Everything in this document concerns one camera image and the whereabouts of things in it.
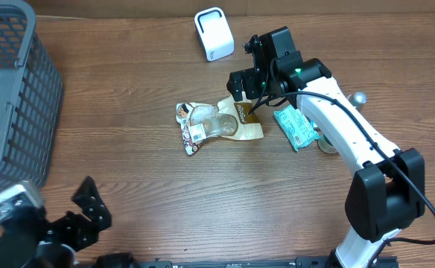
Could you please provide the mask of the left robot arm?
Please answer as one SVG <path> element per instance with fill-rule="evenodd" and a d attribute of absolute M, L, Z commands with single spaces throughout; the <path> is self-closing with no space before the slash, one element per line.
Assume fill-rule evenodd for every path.
<path fill-rule="evenodd" d="M 112 215 L 95 181 L 86 177 L 72 196 L 81 208 L 53 222 L 47 220 L 40 189 L 21 181 L 0 192 L 0 267 L 137 267 L 131 253 L 99 256 L 79 264 L 76 253 L 98 242 L 112 225 Z"/>

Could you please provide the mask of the brown snack packet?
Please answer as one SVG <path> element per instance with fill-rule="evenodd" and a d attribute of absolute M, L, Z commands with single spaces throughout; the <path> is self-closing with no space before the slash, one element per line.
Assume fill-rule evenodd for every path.
<path fill-rule="evenodd" d="M 210 138 L 233 141 L 261 139 L 260 120 L 251 114 L 251 100 L 236 101 L 229 96 L 217 103 L 178 103 L 176 120 L 180 125 L 186 153 L 193 156 Z"/>

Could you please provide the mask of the green lid white jar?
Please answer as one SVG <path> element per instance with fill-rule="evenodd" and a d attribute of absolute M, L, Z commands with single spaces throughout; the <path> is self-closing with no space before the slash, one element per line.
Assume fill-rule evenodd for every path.
<path fill-rule="evenodd" d="M 317 140 L 317 144 L 321 151 L 327 154 L 336 154 L 337 150 L 335 147 L 328 141 L 324 134 L 321 134 L 319 139 Z"/>

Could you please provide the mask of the yellow drink bottle silver cap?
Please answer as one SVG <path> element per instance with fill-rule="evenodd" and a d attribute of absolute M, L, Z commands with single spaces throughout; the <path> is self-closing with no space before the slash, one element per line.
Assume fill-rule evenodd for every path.
<path fill-rule="evenodd" d="M 357 111 L 363 109 L 364 104 L 367 102 L 367 96 L 364 92 L 356 92 L 347 97 L 347 100 L 356 108 Z"/>

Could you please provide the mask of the light green wipes packet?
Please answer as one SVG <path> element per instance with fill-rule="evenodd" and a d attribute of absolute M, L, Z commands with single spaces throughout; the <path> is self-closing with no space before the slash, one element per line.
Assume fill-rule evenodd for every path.
<path fill-rule="evenodd" d="M 319 138 L 310 121 L 291 105 L 275 111 L 273 115 L 295 151 L 307 147 Z"/>

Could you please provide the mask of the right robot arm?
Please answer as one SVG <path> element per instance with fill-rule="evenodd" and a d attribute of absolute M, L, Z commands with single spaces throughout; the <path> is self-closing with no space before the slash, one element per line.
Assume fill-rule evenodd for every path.
<path fill-rule="evenodd" d="M 226 86 L 233 98 L 256 99 L 260 105 L 288 101 L 317 124 L 349 167 L 345 212 L 351 228 L 331 251 L 327 267 L 397 267 L 396 260 L 378 256 L 425 212 L 421 154 L 400 150 L 369 124 L 320 60 L 303 60 L 288 28 L 254 35 L 244 49 L 254 66 L 230 74 Z"/>

